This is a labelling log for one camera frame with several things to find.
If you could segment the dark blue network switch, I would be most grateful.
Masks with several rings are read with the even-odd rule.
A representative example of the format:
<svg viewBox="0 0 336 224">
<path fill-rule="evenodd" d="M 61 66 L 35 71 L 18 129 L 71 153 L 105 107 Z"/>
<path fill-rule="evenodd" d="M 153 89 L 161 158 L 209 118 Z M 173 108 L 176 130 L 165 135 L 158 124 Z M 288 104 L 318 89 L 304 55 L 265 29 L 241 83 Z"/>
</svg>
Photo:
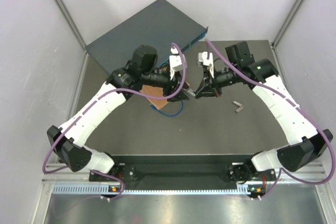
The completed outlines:
<svg viewBox="0 0 336 224">
<path fill-rule="evenodd" d="M 156 0 L 86 46 L 86 51 L 106 73 L 124 67 L 140 45 L 158 51 L 157 65 L 171 53 L 171 43 L 183 52 L 207 34 L 202 26 L 167 0 Z"/>
</svg>

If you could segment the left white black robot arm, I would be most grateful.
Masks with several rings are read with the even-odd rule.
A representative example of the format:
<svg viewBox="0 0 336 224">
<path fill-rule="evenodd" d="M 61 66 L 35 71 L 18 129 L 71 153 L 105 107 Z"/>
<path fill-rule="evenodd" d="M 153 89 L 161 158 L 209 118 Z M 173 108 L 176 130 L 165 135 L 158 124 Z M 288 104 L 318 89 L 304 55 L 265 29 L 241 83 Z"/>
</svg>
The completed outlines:
<svg viewBox="0 0 336 224">
<path fill-rule="evenodd" d="M 51 153 L 55 153 L 72 172 L 82 169 L 99 171 L 114 180 L 119 168 L 112 157 L 85 146 L 87 139 L 101 122 L 133 95 L 153 100 L 187 100 L 184 92 L 187 63 L 179 46 L 171 44 L 169 67 L 157 68 L 157 50 L 141 45 L 122 68 L 114 70 L 99 91 L 72 118 L 61 126 L 51 126 L 47 136 Z"/>
</svg>

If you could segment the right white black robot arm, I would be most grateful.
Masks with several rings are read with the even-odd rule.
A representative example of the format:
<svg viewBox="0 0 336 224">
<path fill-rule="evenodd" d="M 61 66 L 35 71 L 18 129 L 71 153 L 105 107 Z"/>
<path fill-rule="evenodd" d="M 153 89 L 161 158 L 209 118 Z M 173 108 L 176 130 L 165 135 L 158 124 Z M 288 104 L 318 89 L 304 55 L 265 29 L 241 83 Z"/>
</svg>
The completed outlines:
<svg viewBox="0 0 336 224">
<path fill-rule="evenodd" d="M 287 140 L 284 147 L 258 152 L 244 161 L 246 176 L 256 180 L 264 171 L 280 168 L 295 172 L 318 159 L 330 145 L 333 135 L 307 119 L 286 89 L 276 67 L 268 59 L 255 60 L 245 41 L 225 50 L 227 67 L 221 71 L 215 70 L 211 52 L 198 54 L 197 64 L 203 68 L 203 80 L 195 97 L 220 97 L 224 87 L 246 84 L 269 109 Z"/>
</svg>

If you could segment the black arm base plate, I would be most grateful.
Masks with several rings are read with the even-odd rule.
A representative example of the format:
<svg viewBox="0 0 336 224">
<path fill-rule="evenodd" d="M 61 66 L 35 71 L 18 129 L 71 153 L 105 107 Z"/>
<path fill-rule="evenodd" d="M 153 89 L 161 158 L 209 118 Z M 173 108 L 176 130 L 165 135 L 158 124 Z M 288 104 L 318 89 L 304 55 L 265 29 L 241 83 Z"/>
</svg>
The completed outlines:
<svg viewBox="0 0 336 224">
<path fill-rule="evenodd" d="M 222 186 L 248 181 L 273 182 L 272 168 L 258 172 L 252 168 L 250 155 L 116 155 L 106 173 L 91 172 L 91 182 L 122 180 L 127 188 L 192 188 L 196 184 Z"/>
</svg>

